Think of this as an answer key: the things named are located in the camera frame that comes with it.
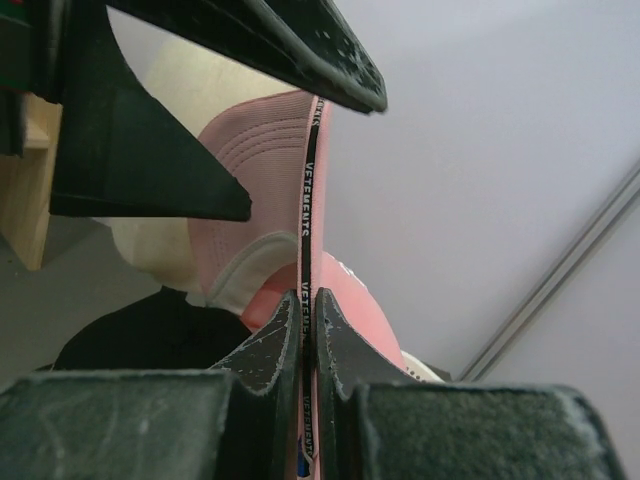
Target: metal rail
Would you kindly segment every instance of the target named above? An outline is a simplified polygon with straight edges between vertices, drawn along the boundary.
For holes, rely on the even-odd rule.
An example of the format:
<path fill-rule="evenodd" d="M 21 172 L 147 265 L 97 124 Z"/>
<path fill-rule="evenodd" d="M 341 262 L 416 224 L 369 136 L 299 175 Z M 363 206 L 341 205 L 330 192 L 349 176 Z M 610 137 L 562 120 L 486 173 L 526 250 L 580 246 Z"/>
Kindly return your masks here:
<path fill-rule="evenodd" d="M 562 255 L 542 279 L 509 315 L 486 345 L 456 378 L 457 381 L 477 381 L 486 376 L 504 357 L 542 309 L 555 297 L 560 287 L 607 237 L 640 198 L 640 161 L 624 177 L 604 204 L 591 217 Z"/>

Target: stitching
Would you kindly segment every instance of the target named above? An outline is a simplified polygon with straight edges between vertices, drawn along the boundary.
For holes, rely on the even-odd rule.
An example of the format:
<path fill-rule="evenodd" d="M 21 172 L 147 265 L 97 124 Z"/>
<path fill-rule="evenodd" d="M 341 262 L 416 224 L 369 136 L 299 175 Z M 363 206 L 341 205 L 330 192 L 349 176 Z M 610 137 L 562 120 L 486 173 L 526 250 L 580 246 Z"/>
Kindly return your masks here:
<path fill-rule="evenodd" d="M 264 150 L 260 150 L 259 152 L 255 152 L 253 155 L 251 155 L 248 158 L 245 158 L 242 162 L 240 162 L 238 165 L 236 165 L 235 167 L 233 167 L 233 170 L 229 170 L 229 173 L 234 173 L 238 168 L 240 168 L 242 165 L 244 165 L 245 163 L 247 163 L 249 160 L 251 160 L 254 156 L 256 155 L 260 155 L 261 153 L 265 153 L 265 152 L 270 152 L 272 150 L 290 150 L 293 148 L 300 148 L 299 146 L 289 146 L 289 147 L 273 147 L 273 148 L 265 148 Z"/>
<path fill-rule="evenodd" d="M 284 118 L 284 119 L 280 119 L 280 120 L 271 120 L 271 121 L 269 121 L 269 122 L 264 122 L 264 123 L 261 123 L 260 125 L 254 125 L 253 127 L 249 127 L 249 128 L 247 128 L 247 129 L 245 129 L 245 130 L 243 130 L 243 131 L 241 131 L 241 132 L 239 132 L 239 133 L 235 134 L 235 135 L 233 136 L 233 138 L 230 138 L 229 140 L 227 140 L 226 142 L 224 142 L 224 143 L 222 144 L 222 146 L 220 147 L 220 150 L 219 150 L 219 151 L 222 151 L 224 148 L 226 148 L 226 147 L 229 145 L 229 143 L 233 142 L 233 141 L 234 141 L 236 138 L 238 138 L 240 135 L 244 135 L 245 133 L 250 132 L 251 130 L 255 130 L 256 128 L 260 128 L 260 127 L 263 127 L 263 126 L 265 126 L 265 125 L 274 125 L 274 124 L 276 124 L 276 123 L 288 122 L 288 121 L 291 121 L 291 120 L 302 120 L 302 119 L 305 119 L 305 118 L 306 118 L 306 117 L 304 117 L 304 116 L 301 116 L 301 117 L 294 117 L 294 118 Z M 203 137 L 204 137 L 204 136 L 206 136 L 207 134 L 209 134 L 209 130 L 217 130 L 217 126 L 218 126 L 218 123 L 219 123 L 219 122 L 217 122 L 216 120 L 220 120 L 220 121 L 222 121 L 222 120 L 224 120 L 224 119 L 223 119 L 223 118 L 220 118 L 220 117 L 217 117 L 216 119 L 214 119 L 214 120 L 213 120 L 213 121 L 212 121 L 212 122 L 211 122 L 207 127 L 205 127 L 205 129 L 204 129 L 204 131 L 202 132 L 201 136 L 203 136 Z"/>
<path fill-rule="evenodd" d="M 263 135 L 267 135 L 267 134 L 272 133 L 272 132 L 281 132 L 281 131 L 283 131 L 283 130 L 293 130 L 293 129 L 302 129 L 302 128 L 304 128 L 304 127 L 303 127 L 303 126 L 300 126 L 300 125 L 294 125 L 294 126 L 290 126 L 290 127 L 278 127 L 278 128 L 273 128 L 273 129 L 270 129 L 270 130 L 268 130 L 268 131 L 266 131 L 266 132 L 260 132 L 260 133 L 259 133 L 259 134 L 257 134 L 257 135 L 252 135 L 252 136 L 250 136 L 250 137 L 245 138 L 244 140 L 242 140 L 242 141 L 241 141 L 241 142 L 239 142 L 238 144 L 236 144 L 236 145 L 234 145 L 233 147 L 231 147 L 231 149 L 230 149 L 228 152 L 224 152 L 224 154 L 223 154 L 223 153 L 222 153 L 222 151 L 227 147 L 227 145 L 228 145 L 229 143 L 231 143 L 231 141 L 232 141 L 232 140 L 230 140 L 229 142 L 227 142 L 227 143 L 224 145 L 224 147 L 222 147 L 222 148 L 218 151 L 218 156 L 219 156 L 219 157 L 228 157 L 229 155 L 231 155 L 231 154 L 233 153 L 233 151 L 234 151 L 236 148 L 240 147 L 241 145 L 244 145 L 245 143 L 247 143 L 247 142 L 249 142 L 249 141 L 251 141 L 251 140 L 255 140 L 256 138 L 260 138 L 260 137 L 261 137 L 261 136 L 263 136 Z"/>
<path fill-rule="evenodd" d="M 259 136 L 255 136 L 255 137 L 251 137 L 251 139 L 257 139 L 259 138 Z M 238 161 L 238 159 L 240 157 L 242 157 L 242 155 L 244 155 L 245 153 L 247 153 L 249 150 L 254 149 L 255 147 L 259 147 L 260 145 L 264 145 L 266 143 L 270 143 L 270 142 L 278 142 L 278 141 L 283 141 L 283 140 L 297 140 L 300 145 L 297 145 L 296 148 L 301 148 L 304 144 L 304 137 L 302 136 L 302 132 L 300 132 L 298 135 L 294 135 L 291 134 L 287 137 L 278 137 L 278 138 L 270 138 L 268 140 L 262 140 L 261 142 L 257 142 L 254 143 L 252 145 L 249 145 L 248 147 L 243 148 L 242 150 L 240 150 L 239 152 L 237 152 L 233 158 L 229 159 L 227 163 L 227 169 L 229 170 L 229 172 L 235 171 L 235 169 L 237 167 L 234 167 L 234 163 L 236 163 Z"/>

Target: wooden shelf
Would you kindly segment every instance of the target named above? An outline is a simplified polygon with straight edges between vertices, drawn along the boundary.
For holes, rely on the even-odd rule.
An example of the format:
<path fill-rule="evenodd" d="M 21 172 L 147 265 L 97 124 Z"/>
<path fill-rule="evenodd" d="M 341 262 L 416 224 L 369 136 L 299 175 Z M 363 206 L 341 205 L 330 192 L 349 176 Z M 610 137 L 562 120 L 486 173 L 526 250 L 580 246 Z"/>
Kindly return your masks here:
<path fill-rule="evenodd" d="M 46 150 L 49 148 L 49 135 L 38 126 L 35 120 L 27 119 L 27 140 L 25 149 Z"/>
<path fill-rule="evenodd" d="M 0 157 L 0 233 L 29 270 L 42 266 L 61 114 L 30 96 L 24 158 Z"/>

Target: pink fabric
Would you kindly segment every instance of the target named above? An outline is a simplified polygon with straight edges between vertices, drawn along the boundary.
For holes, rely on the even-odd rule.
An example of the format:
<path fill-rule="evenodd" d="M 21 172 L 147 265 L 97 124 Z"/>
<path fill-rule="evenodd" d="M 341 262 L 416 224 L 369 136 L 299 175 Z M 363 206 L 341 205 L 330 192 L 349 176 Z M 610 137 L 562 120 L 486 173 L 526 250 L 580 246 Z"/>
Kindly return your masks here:
<path fill-rule="evenodd" d="M 317 102 L 317 98 L 301 91 L 253 100 L 223 112 L 200 135 L 200 141 L 240 181 L 253 200 L 251 220 L 244 224 L 189 220 L 191 245 L 205 295 L 223 269 L 253 242 L 276 232 L 300 237 L 299 218 L 304 195 L 301 180 L 304 185 L 307 141 Z M 318 288 L 331 289 L 353 328 L 404 371 L 400 347 L 376 301 L 355 276 L 323 251 L 328 108 L 326 105 L 318 131 L 311 205 L 312 310 Z M 278 266 L 253 295 L 241 315 L 250 329 L 255 331 L 267 323 L 285 291 L 296 286 L 301 290 L 299 259 L 298 256 L 297 264 Z M 314 435 L 317 446 L 315 390 L 313 396 L 316 398 Z M 317 455 L 314 477 L 320 478 Z"/>
<path fill-rule="evenodd" d="M 300 176 L 314 97 L 293 91 L 231 107 L 199 140 L 247 189 L 251 220 L 189 219 L 189 235 L 203 293 L 245 247 L 266 234 L 297 234 Z"/>

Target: gray wall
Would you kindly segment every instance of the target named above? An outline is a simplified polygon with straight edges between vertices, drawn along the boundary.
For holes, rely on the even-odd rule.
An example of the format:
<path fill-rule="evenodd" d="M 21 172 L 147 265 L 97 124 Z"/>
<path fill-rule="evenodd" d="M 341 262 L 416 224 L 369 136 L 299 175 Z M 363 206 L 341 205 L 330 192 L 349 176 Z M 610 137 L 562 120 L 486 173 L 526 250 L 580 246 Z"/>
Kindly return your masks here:
<path fill-rule="evenodd" d="M 604 415 L 633 478 L 640 475 L 639 293 L 636 207 L 487 378 L 582 390 Z"/>
<path fill-rule="evenodd" d="M 390 108 L 336 112 L 326 246 L 457 376 L 640 155 L 640 3 L 340 6 Z"/>

